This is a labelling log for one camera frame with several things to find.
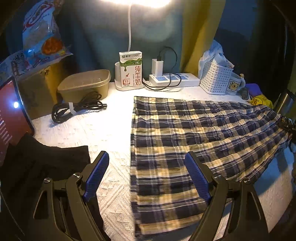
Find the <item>mug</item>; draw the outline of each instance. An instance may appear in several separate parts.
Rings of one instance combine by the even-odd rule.
[[[246,86],[244,78],[235,73],[231,73],[225,93],[227,95],[236,95],[237,91]]]

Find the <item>blue object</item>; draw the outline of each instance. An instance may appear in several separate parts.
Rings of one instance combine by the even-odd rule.
[[[187,78],[185,76],[183,76],[183,75],[180,75],[180,77],[181,77],[182,80],[187,80]]]
[[[257,95],[262,95],[259,85],[255,84],[255,83],[246,84],[246,88],[248,89],[251,97],[255,97]]]
[[[107,152],[105,152],[93,169],[92,173],[89,175],[88,179],[86,180],[85,193],[83,195],[85,202],[88,202],[90,198],[96,195],[96,191],[98,190],[98,187],[103,179],[108,165],[109,155]]]
[[[167,81],[167,79],[164,76],[161,77],[155,77],[158,81]]]
[[[196,165],[190,153],[186,154],[184,163],[199,196],[206,200],[206,202],[209,204],[211,200],[211,195],[209,193],[209,183],[202,171]]]
[[[168,78],[168,80],[179,80],[176,76],[174,76],[174,75],[170,75],[170,76],[167,76],[167,78]]]

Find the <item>white charger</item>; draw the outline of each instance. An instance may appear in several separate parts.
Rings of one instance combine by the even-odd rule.
[[[161,77],[163,75],[163,61],[157,61],[156,58],[152,59],[151,73],[155,77]]]

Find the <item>white lamp cable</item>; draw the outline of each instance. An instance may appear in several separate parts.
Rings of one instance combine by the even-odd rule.
[[[128,52],[131,50],[131,5],[128,6]]]

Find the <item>white power strip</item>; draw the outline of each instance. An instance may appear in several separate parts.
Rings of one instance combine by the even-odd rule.
[[[182,78],[180,85],[173,87],[174,85],[177,85],[180,82],[180,77]],[[190,86],[199,86],[200,79],[195,77],[193,74],[164,74],[160,77],[155,77],[153,74],[149,75],[149,86],[155,86],[155,87],[165,87],[170,83],[170,77],[171,77],[171,84],[168,88],[180,88],[180,87],[190,87]]]

